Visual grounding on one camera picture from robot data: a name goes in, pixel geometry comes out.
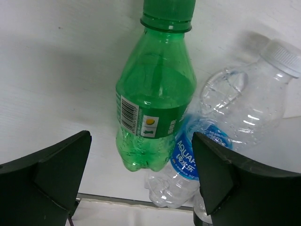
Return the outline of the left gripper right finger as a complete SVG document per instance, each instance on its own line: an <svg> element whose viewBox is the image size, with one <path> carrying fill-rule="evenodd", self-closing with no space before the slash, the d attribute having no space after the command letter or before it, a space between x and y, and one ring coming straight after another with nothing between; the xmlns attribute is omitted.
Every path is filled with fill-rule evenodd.
<svg viewBox="0 0 301 226"><path fill-rule="evenodd" d="M298 226L301 175L236 153L196 132L200 193L215 226Z"/></svg>

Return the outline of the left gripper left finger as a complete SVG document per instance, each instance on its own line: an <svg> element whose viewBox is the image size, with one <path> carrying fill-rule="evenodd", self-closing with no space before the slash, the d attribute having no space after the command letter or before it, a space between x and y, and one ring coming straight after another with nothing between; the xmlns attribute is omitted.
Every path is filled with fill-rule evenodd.
<svg viewBox="0 0 301 226"><path fill-rule="evenodd" d="M2 226L64 226L75 209L92 137L83 130L0 166Z"/></svg>

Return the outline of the clear bottle blue label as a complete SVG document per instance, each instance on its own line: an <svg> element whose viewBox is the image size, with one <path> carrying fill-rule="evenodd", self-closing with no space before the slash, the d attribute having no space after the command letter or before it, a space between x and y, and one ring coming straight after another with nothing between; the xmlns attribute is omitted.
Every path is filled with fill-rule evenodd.
<svg viewBox="0 0 301 226"><path fill-rule="evenodd" d="M195 132L236 152L259 143L283 118L288 84L300 75L300 49L273 39L256 62L226 67L211 76L190 103L169 162L146 175L149 199L158 207L174 209L195 195Z"/></svg>

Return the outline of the green plastic soda bottle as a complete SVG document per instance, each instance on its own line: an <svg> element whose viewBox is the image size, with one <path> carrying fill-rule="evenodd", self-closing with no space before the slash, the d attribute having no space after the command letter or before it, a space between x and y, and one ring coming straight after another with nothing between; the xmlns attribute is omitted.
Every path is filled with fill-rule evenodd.
<svg viewBox="0 0 301 226"><path fill-rule="evenodd" d="M116 146L125 168L160 171L169 161L196 89L185 43L193 0L146 0L143 34L116 83Z"/></svg>

